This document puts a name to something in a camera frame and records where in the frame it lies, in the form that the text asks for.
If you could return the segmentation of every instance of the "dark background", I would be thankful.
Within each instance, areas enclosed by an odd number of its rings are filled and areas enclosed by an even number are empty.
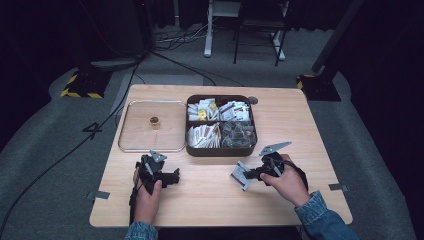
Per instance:
[[[49,86],[58,76],[87,61],[120,57],[100,36],[127,55],[149,41],[149,23],[140,20],[144,1],[82,2],[85,10],[78,1],[59,6],[51,1],[1,1],[0,150],[50,101]],[[319,11],[299,13],[295,27],[334,29],[349,3],[320,1]],[[317,6],[306,0],[298,4],[305,4],[305,9]],[[125,14],[114,13],[117,7]],[[174,24],[173,7],[169,1],[155,1],[151,21]],[[205,22],[206,15],[199,14],[205,11],[199,9],[206,8],[207,1],[180,0],[181,26]],[[102,27],[94,28],[93,22]],[[324,64],[348,80],[352,103],[406,198],[418,239],[424,238],[418,227],[424,222],[419,202],[424,188],[423,39],[423,3],[365,0]]]

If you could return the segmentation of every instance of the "clear plastic lid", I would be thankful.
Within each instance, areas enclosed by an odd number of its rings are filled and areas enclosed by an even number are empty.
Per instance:
[[[186,105],[146,100],[128,104],[119,148],[124,152],[178,152],[185,147]]]

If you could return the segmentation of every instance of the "blue sleeve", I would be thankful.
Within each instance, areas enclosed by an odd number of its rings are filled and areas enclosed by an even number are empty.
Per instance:
[[[125,240],[157,240],[158,231],[150,224],[144,222],[134,222],[128,228]]]
[[[339,214],[329,210],[319,191],[295,212],[308,234],[314,239],[359,239]]]

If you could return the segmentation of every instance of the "person's right hand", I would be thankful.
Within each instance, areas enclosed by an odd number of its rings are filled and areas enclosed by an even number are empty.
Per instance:
[[[284,160],[291,161],[289,155],[281,154]],[[277,192],[296,207],[303,206],[311,196],[296,170],[288,165],[284,166],[284,172],[280,177],[273,177],[266,173],[260,175],[261,179],[273,186]]]

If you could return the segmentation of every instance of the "person's left hand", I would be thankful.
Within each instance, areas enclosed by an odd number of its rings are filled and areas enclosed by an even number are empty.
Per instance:
[[[135,170],[134,176],[137,176],[138,168]],[[141,181],[138,182],[138,194],[135,203],[134,222],[145,222],[152,224],[153,219],[159,210],[160,192],[162,190],[162,181],[156,181],[152,195],[150,195]]]

